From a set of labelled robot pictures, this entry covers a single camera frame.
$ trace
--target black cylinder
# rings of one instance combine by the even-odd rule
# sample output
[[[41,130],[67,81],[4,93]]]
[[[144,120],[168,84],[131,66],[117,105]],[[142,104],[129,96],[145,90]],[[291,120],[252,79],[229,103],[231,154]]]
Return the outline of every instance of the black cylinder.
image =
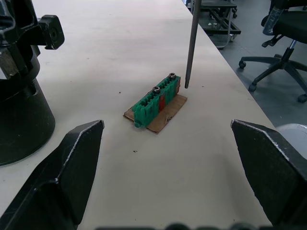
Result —
[[[36,79],[0,102],[0,165],[34,153],[51,137],[55,119]]]

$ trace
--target chair base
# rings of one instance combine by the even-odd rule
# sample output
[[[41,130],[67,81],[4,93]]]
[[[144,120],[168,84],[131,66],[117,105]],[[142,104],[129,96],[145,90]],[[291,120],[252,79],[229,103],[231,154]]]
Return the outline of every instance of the chair base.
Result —
[[[289,57],[293,53],[293,50],[293,48],[287,48],[283,56],[276,54],[274,57],[242,57],[239,62],[239,66],[241,69],[244,69],[244,67],[246,66],[246,61],[261,62],[271,65],[266,71],[260,74],[253,81],[253,83],[249,86],[248,91],[254,92],[257,88],[257,83],[259,81],[261,81],[262,79],[264,79],[278,69],[284,69],[287,73],[291,75],[294,80],[296,80],[296,82],[304,90],[305,94],[300,95],[297,100],[300,103],[305,103],[307,101],[307,83],[304,81],[304,79],[297,70],[307,72],[307,66],[299,62],[289,60]]]

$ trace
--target cardboard piece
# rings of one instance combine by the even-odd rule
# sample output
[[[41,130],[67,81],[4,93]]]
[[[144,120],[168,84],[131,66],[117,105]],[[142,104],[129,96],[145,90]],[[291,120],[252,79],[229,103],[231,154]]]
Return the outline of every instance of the cardboard piece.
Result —
[[[153,121],[147,126],[147,129],[155,133],[159,133],[167,123],[175,116],[179,109],[187,101],[187,98],[177,94],[173,100],[153,119]],[[133,111],[130,108],[124,113],[124,117],[131,121],[134,121]]]

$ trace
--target metal rod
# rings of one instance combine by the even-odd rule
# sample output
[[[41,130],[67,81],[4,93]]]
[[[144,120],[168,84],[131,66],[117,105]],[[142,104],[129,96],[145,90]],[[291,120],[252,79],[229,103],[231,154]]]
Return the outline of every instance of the metal rod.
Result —
[[[190,45],[189,45],[186,82],[184,86],[186,89],[189,87],[189,81],[191,78],[195,41],[196,41],[196,35],[197,35],[198,21],[200,18],[200,12],[201,12],[201,0],[196,0],[195,5],[194,5],[194,10],[193,10],[193,20],[192,20],[191,37],[190,37]]]
[[[294,46],[295,46],[295,44],[296,44],[296,40],[293,40],[292,42],[291,42],[291,45],[290,45],[290,49],[293,49],[294,48]]]

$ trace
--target green plastic part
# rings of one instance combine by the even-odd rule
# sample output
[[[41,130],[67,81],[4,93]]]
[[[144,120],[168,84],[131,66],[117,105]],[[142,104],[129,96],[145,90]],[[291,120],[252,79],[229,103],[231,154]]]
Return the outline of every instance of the green plastic part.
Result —
[[[137,128],[147,127],[174,98],[179,91],[180,77],[176,76],[173,80],[167,77],[157,84],[157,87],[160,88],[160,93],[151,91],[132,107],[134,125]]]

